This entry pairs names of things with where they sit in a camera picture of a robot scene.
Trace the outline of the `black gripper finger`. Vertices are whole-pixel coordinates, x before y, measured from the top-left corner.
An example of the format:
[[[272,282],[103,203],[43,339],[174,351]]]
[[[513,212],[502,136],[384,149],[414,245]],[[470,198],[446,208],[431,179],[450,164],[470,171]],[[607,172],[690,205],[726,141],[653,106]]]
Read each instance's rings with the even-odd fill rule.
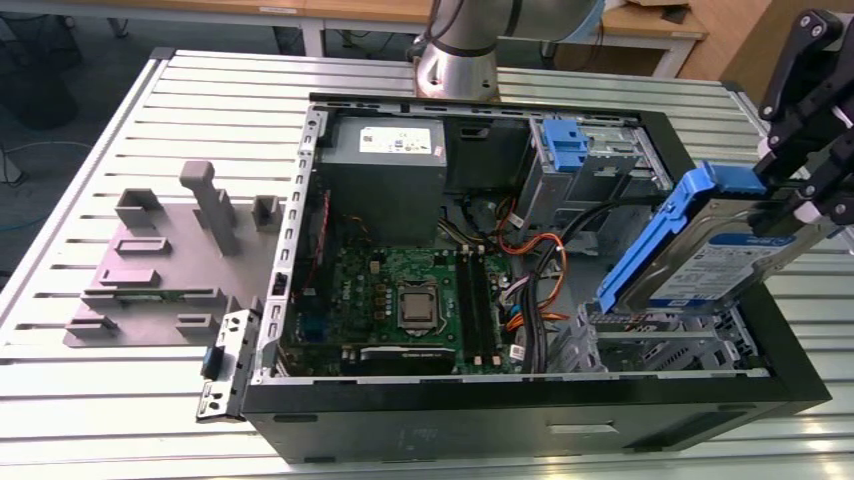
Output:
[[[757,235],[789,235],[799,229],[801,189],[813,165],[799,132],[811,111],[805,99],[818,89],[846,93],[846,21],[839,13],[807,9],[795,17],[759,105],[770,130],[754,172],[779,204],[751,219]]]
[[[797,210],[799,235],[826,235],[853,224],[851,93],[818,89],[805,99],[811,108],[799,132],[803,156],[813,162]]]

